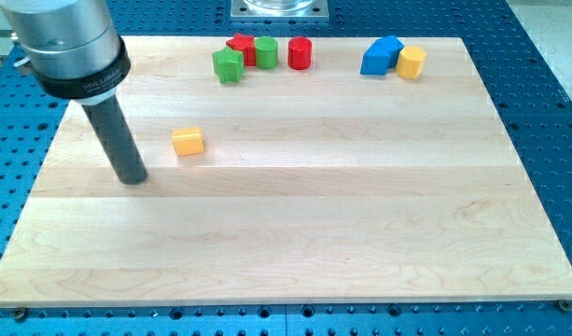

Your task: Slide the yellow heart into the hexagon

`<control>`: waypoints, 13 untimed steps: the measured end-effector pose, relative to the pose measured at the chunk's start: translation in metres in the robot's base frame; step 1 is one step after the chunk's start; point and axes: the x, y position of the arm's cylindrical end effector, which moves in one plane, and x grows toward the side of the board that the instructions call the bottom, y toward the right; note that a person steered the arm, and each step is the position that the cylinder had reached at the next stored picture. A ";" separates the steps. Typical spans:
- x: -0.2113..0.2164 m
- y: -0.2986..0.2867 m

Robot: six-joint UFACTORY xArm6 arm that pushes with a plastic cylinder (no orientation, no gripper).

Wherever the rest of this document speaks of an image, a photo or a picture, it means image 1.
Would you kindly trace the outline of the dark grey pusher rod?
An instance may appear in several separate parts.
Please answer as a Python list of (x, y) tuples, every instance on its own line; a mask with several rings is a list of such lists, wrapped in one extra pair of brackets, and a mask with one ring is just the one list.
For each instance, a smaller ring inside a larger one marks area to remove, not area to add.
[(144, 182), (146, 167), (117, 97), (112, 95), (97, 105), (82, 108), (119, 181), (126, 185)]

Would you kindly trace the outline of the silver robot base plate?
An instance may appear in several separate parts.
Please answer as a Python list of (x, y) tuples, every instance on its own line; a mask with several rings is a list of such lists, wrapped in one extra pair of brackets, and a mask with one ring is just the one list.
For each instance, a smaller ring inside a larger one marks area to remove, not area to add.
[(328, 21), (328, 0), (231, 0), (232, 21)]

